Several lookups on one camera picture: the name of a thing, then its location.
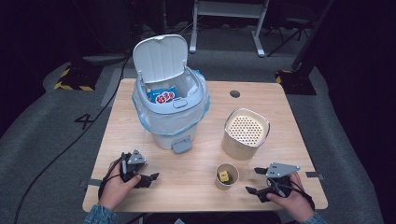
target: white trash can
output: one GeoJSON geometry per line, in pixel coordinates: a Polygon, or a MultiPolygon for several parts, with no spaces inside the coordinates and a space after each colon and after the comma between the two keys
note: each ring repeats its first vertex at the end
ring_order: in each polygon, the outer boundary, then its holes
{"type": "Polygon", "coordinates": [[[176,153],[191,149],[196,125],[210,106],[205,78],[187,66],[187,57],[180,35],[154,36],[134,48],[137,115],[159,147],[176,153]]]}

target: trash can lid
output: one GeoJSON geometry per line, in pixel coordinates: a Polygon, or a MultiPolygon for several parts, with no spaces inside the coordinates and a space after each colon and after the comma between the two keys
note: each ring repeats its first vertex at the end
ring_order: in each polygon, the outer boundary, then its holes
{"type": "Polygon", "coordinates": [[[187,42],[181,35],[154,36],[134,47],[134,67],[145,83],[182,75],[187,57],[187,42]]]}

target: hand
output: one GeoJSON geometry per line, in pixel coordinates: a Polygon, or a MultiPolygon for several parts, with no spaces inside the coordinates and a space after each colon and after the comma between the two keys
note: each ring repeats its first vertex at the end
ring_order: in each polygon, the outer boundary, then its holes
{"type": "MultiPolygon", "coordinates": [[[[297,173],[290,175],[290,181],[296,183],[301,189],[303,189],[303,185],[297,173]]],[[[282,198],[275,194],[269,193],[267,194],[267,199],[279,206],[282,206],[296,221],[299,222],[305,222],[315,214],[306,198],[294,190],[291,191],[291,194],[288,198],[282,198]]]]}
{"type": "Polygon", "coordinates": [[[120,164],[118,163],[116,167],[114,167],[109,178],[111,179],[107,181],[98,204],[114,211],[114,209],[122,203],[129,191],[139,183],[141,176],[136,175],[134,178],[124,183],[120,177],[120,164]]]}

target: blue sleeve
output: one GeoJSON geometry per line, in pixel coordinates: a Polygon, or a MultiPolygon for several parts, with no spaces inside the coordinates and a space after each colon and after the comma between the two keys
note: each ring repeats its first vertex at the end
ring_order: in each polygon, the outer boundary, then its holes
{"type": "Polygon", "coordinates": [[[117,215],[103,207],[96,204],[92,207],[90,213],[85,217],[83,224],[115,224],[117,223],[117,215]]]}
{"type": "Polygon", "coordinates": [[[326,224],[326,221],[320,216],[319,213],[315,213],[311,218],[303,222],[303,224],[326,224]]]}

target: gray carpet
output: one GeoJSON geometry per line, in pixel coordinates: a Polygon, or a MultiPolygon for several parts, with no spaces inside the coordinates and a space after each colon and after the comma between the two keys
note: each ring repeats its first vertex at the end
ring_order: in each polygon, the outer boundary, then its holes
{"type": "MultiPolygon", "coordinates": [[[[275,82],[275,71],[290,69],[304,39],[292,40],[273,57],[259,58],[249,32],[253,29],[203,30],[198,34],[197,52],[189,54],[188,66],[199,69],[207,80],[275,82]]],[[[276,31],[261,36],[261,40],[267,51],[280,43],[276,31]]],[[[47,75],[43,82],[46,94],[31,104],[0,139],[2,223],[12,223],[30,183],[82,134],[82,124],[74,120],[85,114],[94,119],[100,113],[116,89],[121,71],[121,63],[106,66],[96,91],[53,89],[66,66],[47,75]]],[[[127,63],[124,76],[135,77],[133,60],[127,63]]],[[[310,79],[317,96],[288,95],[288,100],[312,161],[324,177],[321,183],[329,207],[319,212],[329,223],[383,223],[373,184],[334,114],[323,77],[314,69],[310,79]]],[[[110,110],[111,106],[105,108],[91,128],[38,178],[23,202],[18,223],[83,221],[84,189],[110,110]]],[[[286,213],[279,215],[284,222],[290,221],[286,213]]],[[[120,223],[135,216],[121,213],[120,223]]]]}

